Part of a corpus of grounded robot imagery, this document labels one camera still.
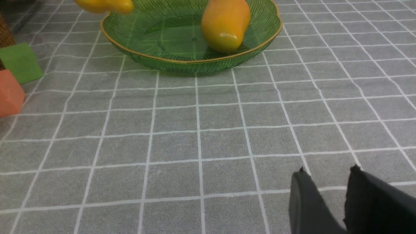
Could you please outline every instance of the yellow fruit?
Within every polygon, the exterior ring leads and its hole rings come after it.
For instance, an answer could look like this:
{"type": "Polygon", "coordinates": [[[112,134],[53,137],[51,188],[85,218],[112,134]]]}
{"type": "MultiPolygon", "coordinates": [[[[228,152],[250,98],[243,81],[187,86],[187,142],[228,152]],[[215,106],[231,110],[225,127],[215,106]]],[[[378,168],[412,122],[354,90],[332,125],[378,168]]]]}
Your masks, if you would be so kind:
{"type": "Polygon", "coordinates": [[[106,11],[115,11],[129,14],[133,10],[132,0],[75,0],[82,9],[96,14],[106,11]]]}
{"type": "Polygon", "coordinates": [[[250,23],[245,0],[209,0],[201,20],[201,32],[214,50],[230,53],[241,45],[250,23]]]}

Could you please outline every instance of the gray tablecloth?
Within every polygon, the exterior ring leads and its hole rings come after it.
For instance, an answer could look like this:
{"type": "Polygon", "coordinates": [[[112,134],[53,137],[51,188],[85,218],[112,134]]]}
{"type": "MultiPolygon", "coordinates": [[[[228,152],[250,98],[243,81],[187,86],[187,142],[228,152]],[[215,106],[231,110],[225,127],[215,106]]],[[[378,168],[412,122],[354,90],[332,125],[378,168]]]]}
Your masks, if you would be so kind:
{"type": "Polygon", "coordinates": [[[43,2],[16,39],[45,76],[0,119],[0,233],[286,234],[300,167],[340,222],[355,164],[416,195],[414,0],[278,0],[267,50],[198,78],[142,67],[102,15],[43,2]]]}

